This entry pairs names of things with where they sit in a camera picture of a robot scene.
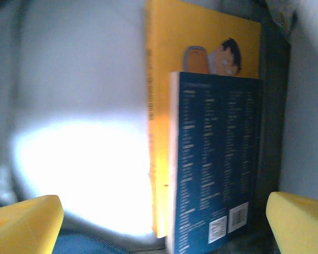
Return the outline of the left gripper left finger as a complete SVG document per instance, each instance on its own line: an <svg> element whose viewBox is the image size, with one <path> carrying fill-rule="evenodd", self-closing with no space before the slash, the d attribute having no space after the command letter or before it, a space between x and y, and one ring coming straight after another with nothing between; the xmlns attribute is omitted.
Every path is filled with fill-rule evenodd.
<svg viewBox="0 0 318 254"><path fill-rule="evenodd" d="M63 218L57 195L0 207L0 253L52 253Z"/></svg>

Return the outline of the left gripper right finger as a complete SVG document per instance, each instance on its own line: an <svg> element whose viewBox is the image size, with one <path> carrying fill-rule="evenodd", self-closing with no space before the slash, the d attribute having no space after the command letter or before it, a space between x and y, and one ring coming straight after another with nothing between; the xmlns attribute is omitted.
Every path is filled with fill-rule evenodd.
<svg viewBox="0 0 318 254"><path fill-rule="evenodd" d="M318 200L272 192L266 216L281 253L318 253Z"/></svg>

